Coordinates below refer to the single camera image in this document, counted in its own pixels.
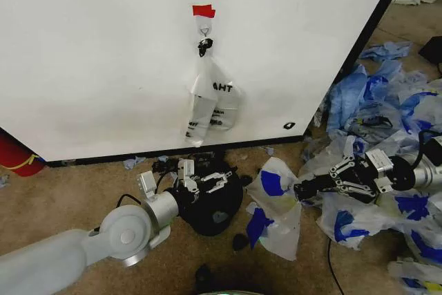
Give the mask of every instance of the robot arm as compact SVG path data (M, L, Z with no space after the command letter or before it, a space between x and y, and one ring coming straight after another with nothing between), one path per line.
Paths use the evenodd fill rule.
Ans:
M433 137L421 147L419 154L388 157L374 149L365 158L344 157L326 174L311 174L294 192L301 201L320 191L334 191L361 202L372 202L388 191L425 189L442 185L442 136Z
M53 294L78 280L87 266L108 257L121 260L126 267L134 265L168 238L170 223L178 215L197 231L201 225L203 230L212 229L206 235L220 233L242 200L242 188L234 182L238 177L231 171L202 178L194 173L193 160L180 160L177 186L159 194L152 171L142 173L137 177L143 195L141 207L125 205L112 210L99 231L71 229L0 257L0 292ZM221 219L213 219L212 210L206 207L216 206L213 202L219 201L219 195L232 193L239 198L238 206L215 209L214 215L220 214ZM209 223L201 224L205 216Z
M99 231L71 229L0 257L0 289L5 295L53 294L71 285L85 268L107 257L131 266L166 240L178 205L169 192L154 194L151 171L139 175L142 207L112 210Z

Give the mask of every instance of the blue plastic bag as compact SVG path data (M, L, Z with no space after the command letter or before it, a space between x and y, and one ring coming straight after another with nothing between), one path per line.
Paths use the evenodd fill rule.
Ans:
M384 100L388 94L392 79L402 70L402 63L397 60L386 60L381 67L370 76L365 87L364 100Z
M366 83L367 71L363 65L357 65L350 75L331 89L328 133L344 127L347 119L358 109Z
M359 58L369 58L377 62L382 62L385 60L407 57L411 46L411 41L399 41L397 43L387 41L382 45L375 45L367 50L364 50Z

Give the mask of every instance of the black trim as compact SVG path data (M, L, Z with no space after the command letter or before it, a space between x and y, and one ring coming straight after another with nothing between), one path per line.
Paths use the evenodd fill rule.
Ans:
M384 15L391 2L392 0L379 0L378 5L375 7L372 15L362 29L358 39L354 43L353 48L350 50L347 59L344 61L344 64L340 68L340 71L334 80L335 82L340 81L351 73L354 63L358 60L360 53L363 51L365 45L369 41L370 37L373 35L374 30L378 26L379 21L382 19L382 16Z
M82 158L72 160L72 162L64 162L62 160L57 160L54 162L46 162L50 167L61 167L67 165L89 165L89 164L99 164L102 162L121 162L122 160L137 157L154 158L161 155L188 155L191 153L202 153L208 151L223 151L227 149L240 149L240 148L251 148L253 146L261 145L273 145L273 144L283 144L283 143L294 143L299 142L304 139L303 135L289 136L289 137L279 137L279 138L269 138L268 140L255 140L247 142L235 142L226 144L214 144L214 145L204 145L200 148L181 148L181 149L170 149L170 150L159 150L159 151L149 151L149 152L139 152L139 153L127 153L124 155L107 155L104 157L94 157L94 158Z
M375 7L372 15L370 16L363 30L361 31L358 39L353 45L353 48L350 50L350 53L348 54L347 59L344 61L344 64L342 65L340 72L337 74L335 81L342 79L351 72L354 63L358 59L361 51L364 49L365 44L367 44L369 38L372 36L374 29L376 29L379 21L381 20L383 14L387 10L387 7L391 2L392 0L379 1L378 5ZM141 153L128 153L124 155L110 155L110 156L96 157L96 158L82 158L82 159L77 159L70 164L87 165L87 164L96 164L100 162L116 162L128 158L133 158L133 156L135 155L147 158L157 157L159 155L181 155L181 154L185 155L197 152L238 149L238 148L246 148L246 147L253 147L260 145L292 143L292 142L299 142L301 139L302 136L298 135L290 137L271 138L268 140L254 140L248 142L216 144L209 146L201 146L200 148L183 148L183 149L170 149L170 150L150 151L150 152L141 152ZM54 162L47 162L46 164L52 167L66 166L66 163L62 162L61 160Z

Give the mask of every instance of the black clip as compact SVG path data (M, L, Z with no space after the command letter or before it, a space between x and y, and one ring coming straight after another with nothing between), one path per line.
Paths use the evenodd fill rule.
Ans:
M210 49L213 45L213 40L210 38L204 38L199 44L198 44L198 52L200 54L200 57L203 57L206 54L206 51Z

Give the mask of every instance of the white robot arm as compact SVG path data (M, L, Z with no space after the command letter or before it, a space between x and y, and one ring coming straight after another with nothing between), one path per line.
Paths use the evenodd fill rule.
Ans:
M0 257L0 292L4 295L53 294L71 285L85 268L113 257L131 266L166 240L178 215L172 194L155 194L151 171L138 177L142 207L112 210L99 231L71 229Z

